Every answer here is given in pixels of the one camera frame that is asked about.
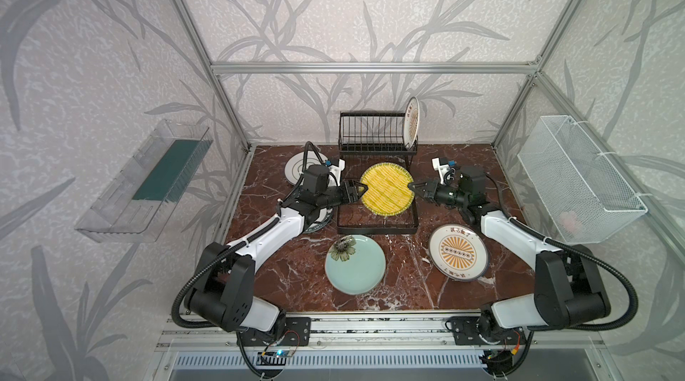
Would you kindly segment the yellow green woven plate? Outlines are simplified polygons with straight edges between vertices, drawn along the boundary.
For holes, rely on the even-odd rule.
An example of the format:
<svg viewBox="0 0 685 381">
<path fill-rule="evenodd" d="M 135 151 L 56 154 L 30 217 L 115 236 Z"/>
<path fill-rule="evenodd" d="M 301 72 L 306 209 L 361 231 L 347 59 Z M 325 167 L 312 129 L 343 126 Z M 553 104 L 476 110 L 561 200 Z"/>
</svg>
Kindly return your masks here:
<svg viewBox="0 0 685 381">
<path fill-rule="evenodd" d="M 410 173 L 396 163 L 377 163 L 369 167 L 360 182 L 367 186 L 362 204 L 378 216 L 391 217 L 406 212 L 414 200 Z"/>
</svg>

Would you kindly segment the small white orange sunburst plate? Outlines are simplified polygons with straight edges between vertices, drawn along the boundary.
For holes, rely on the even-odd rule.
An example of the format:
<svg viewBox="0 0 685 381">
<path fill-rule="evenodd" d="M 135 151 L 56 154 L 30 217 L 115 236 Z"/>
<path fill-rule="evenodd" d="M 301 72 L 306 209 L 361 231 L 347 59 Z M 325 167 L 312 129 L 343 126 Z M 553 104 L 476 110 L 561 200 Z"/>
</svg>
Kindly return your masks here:
<svg viewBox="0 0 685 381">
<path fill-rule="evenodd" d="M 402 137 L 404 147 L 412 149 L 417 141 L 418 128 L 420 122 L 420 105 L 416 97 L 412 97 L 406 106 Z"/>
</svg>

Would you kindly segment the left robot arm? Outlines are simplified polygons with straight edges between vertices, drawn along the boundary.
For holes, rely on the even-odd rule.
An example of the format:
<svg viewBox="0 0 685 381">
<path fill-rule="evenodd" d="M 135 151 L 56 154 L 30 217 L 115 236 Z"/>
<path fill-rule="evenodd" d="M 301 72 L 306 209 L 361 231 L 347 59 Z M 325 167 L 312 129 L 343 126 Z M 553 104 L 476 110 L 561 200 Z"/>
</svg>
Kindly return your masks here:
<svg viewBox="0 0 685 381">
<path fill-rule="evenodd" d="M 274 340 L 285 334 L 285 311 L 254 295 L 258 269 L 320 215 L 360 201 L 369 190 L 359 181 L 342 178 L 344 160 L 323 160 L 311 142 L 304 146 L 304 162 L 309 154 L 318 162 L 303 170 L 285 199 L 276 203 L 273 216 L 227 245 L 212 243 L 205 247 L 194 275 L 171 306 L 171 318 L 177 326 L 219 327 L 237 333 L 252 329 Z"/>
</svg>

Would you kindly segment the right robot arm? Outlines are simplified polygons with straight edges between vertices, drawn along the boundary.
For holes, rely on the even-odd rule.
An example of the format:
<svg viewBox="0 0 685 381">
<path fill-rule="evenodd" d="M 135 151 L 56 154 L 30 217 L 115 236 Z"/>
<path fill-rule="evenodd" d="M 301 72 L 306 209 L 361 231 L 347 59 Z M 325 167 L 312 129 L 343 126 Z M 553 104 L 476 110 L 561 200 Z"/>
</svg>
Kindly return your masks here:
<svg viewBox="0 0 685 381">
<path fill-rule="evenodd" d="M 533 293 L 486 304 L 481 309 L 483 330 L 610 331 L 632 321 L 639 309 L 638 293 L 619 270 L 583 245 L 567 245 L 517 220 L 503 202 L 492 202 L 485 182 L 492 176 L 480 167 L 462 168 L 455 186 L 438 179 L 412 182 L 409 189 L 436 205 L 457 210 L 471 227 L 510 250 L 534 272 Z M 615 320 L 601 272 L 617 279 L 628 296 L 628 306 Z"/>
</svg>

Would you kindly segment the white plate green lettered rim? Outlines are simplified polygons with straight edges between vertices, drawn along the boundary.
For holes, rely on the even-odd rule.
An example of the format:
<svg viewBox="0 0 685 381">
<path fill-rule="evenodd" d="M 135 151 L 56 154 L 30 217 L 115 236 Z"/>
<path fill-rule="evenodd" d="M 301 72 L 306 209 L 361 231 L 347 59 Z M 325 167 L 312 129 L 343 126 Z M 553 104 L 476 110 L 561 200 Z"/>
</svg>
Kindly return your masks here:
<svg viewBox="0 0 685 381">
<path fill-rule="evenodd" d="M 303 234 L 313 234 L 321 229 L 324 229 L 328 224 L 330 224 L 333 218 L 333 211 L 334 210 L 332 208 L 321 210 L 317 220 L 312 222 L 312 224 L 310 224 L 310 226 L 303 231 Z"/>
</svg>

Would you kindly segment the white plate grey flower outline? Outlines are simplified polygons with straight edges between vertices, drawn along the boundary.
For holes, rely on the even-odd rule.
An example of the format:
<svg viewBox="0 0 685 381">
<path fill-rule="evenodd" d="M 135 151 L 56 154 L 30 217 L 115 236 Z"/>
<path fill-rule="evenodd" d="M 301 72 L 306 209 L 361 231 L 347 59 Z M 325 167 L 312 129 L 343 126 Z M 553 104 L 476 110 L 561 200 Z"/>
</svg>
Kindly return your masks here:
<svg viewBox="0 0 685 381">
<path fill-rule="evenodd" d="M 294 186 L 303 172 L 312 165 L 321 165 L 319 158 L 312 152 L 301 152 L 291 157 L 285 165 L 286 181 Z"/>
</svg>

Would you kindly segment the large white orange sunburst plate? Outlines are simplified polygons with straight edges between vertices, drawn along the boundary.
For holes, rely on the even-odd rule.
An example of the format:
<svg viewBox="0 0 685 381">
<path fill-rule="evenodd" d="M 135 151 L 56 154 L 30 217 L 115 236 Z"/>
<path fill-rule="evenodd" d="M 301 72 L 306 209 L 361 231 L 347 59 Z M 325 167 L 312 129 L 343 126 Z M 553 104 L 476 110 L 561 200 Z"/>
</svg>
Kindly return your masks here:
<svg viewBox="0 0 685 381">
<path fill-rule="evenodd" d="M 481 278 L 490 265 L 483 240 L 472 229 L 458 224 L 435 229 L 428 242 L 428 254 L 440 273 L 460 282 Z"/>
</svg>

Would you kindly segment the mint green flower plate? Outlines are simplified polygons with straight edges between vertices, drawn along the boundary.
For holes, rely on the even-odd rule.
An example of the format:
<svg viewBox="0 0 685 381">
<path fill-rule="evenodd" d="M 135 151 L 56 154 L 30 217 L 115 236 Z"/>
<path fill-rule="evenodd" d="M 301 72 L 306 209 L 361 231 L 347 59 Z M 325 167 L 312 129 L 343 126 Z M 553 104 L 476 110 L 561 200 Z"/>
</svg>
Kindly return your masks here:
<svg viewBox="0 0 685 381">
<path fill-rule="evenodd" d="M 346 295 L 362 295 L 385 276 L 385 253 L 373 238 L 348 235 L 337 239 L 326 255 L 326 277 Z"/>
</svg>

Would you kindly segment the pink object in basket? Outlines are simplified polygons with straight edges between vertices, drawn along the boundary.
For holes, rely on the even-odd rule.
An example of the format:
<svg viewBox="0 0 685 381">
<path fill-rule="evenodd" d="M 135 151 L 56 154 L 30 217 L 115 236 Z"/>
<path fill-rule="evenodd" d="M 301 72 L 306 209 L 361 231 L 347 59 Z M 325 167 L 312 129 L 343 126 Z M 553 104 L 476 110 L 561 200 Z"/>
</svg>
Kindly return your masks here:
<svg viewBox="0 0 685 381">
<path fill-rule="evenodd" d="M 577 213 L 574 211 L 560 213 L 559 220 L 561 222 L 562 227 L 569 234 L 575 235 L 583 227 L 583 224 L 580 221 Z"/>
</svg>

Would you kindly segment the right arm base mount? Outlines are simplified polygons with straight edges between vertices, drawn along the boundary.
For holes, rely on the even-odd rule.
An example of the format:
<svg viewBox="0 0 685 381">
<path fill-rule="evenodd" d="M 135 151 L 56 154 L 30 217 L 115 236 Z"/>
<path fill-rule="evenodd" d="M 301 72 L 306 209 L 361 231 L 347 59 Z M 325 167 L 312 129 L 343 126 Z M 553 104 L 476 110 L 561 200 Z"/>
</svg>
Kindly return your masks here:
<svg viewBox="0 0 685 381">
<path fill-rule="evenodd" d="M 521 327 L 503 329 L 486 316 L 454 316 L 444 322 L 455 345 L 479 345 L 518 348 L 528 343 Z"/>
</svg>

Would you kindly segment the aluminium front rail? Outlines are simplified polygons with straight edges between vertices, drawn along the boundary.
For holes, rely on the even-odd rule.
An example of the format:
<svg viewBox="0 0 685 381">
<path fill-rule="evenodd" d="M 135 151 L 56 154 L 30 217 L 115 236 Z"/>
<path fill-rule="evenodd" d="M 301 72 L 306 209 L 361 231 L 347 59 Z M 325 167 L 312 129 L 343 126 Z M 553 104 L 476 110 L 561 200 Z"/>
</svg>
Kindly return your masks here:
<svg viewBox="0 0 685 381">
<path fill-rule="evenodd" d="M 477 311 L 328 311 L 289 313 L 311 319 L 305 351 L 333 350 L 447 350 L 453 334 L 445 327 L 454 317 L 476 317 Z M 157 351 L 235 351 L 235 335 L 217 327 L 182 329 L 168 320 L 157 340 Z"/>
</svg>

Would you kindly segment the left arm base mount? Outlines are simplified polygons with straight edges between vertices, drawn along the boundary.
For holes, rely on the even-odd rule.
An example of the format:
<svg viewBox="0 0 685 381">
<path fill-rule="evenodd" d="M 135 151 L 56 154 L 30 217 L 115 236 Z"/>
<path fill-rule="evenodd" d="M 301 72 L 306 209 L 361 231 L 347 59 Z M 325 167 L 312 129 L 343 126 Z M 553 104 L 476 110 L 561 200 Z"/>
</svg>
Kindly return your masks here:
<svg viewBox="0 0 685 381">
<path fill-rule="evenodd" d="M 306 346 L 310 342 L 312 319 L 309 317 L 286 316 L 276 321 L 275 327 L 267 332 L 247 329 L 239 332 L 242 344 L 257 347 L 266 345 Z"/>
</svg>

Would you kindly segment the aluminium cage frame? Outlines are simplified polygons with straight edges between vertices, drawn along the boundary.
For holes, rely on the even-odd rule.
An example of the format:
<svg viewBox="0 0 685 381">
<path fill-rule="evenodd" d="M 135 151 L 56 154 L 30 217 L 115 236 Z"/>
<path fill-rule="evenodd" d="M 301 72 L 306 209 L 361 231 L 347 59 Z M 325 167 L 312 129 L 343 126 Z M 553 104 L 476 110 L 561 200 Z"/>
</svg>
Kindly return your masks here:
<svg viewBox="0 0 685 381">
<path fill-rule="evenodd" d="M 580 10 L 587 0 L 569 0 L 562 9 L 561 15 L 556 21 L 549 38 L 543 45 L 542 52 L 535 60 L 527 62 L 242 62 L 242 63 L 213 63 L 210 61 L 206 48 L 200 40 L 200 33 L 190 15 L 190 10 L 185 0 L 171 0 L 180 22 L 189 36 L 191 45 L 200 58 L 203 76 L 210 80 L 210 85 L 223 103 L 224 110 L 229 118 L 234 121 L 235 127 L 241 124 L 235 117 L 235 109 L 230 106 L 228 96 L 219 84 L 218 76 L 223 72 L 228 74 L 524 74 L 526 81 L 523 88 L 517 93 L 515 102 L 508 111 L 505 121 L 496 134 L 495 143 L 499 143 L 504 134 L 511 127 L 515 116 L 522 109 L 524 102 L 533 88 L 539 88 L 549 102 L 563 115 L 574 118 L 576 123 L 582 126 L 588 133 L 590 140 L 606 151 L 608 160 L 611 161 L 628 184 L 634 190 L 645 192 L 646 186 L 630 171 L 624 159 L 613 154 L 608 142 L 595 130 L 587 117 L 579 111 L 569 98 L 565 97 L 559 87 L 545 72 L 549 60 L 558 50 L 558 45 L 572 26 L 572 21 L 579 15 Z"/>
</svg>

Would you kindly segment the clear plastic wall bin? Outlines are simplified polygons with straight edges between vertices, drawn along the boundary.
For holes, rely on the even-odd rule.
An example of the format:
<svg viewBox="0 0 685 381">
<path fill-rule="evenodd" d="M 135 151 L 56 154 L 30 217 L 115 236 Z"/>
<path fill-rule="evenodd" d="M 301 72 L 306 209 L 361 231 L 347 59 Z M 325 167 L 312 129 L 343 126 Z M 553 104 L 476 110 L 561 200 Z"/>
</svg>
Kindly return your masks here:
<svg viewBox="0 0 685 381">
<path fill-rule="evenodd" d="M 158 122 L 75 229 L 96 243 L 153 243 L 212 146 L 210 127 Z"/>
</svg>

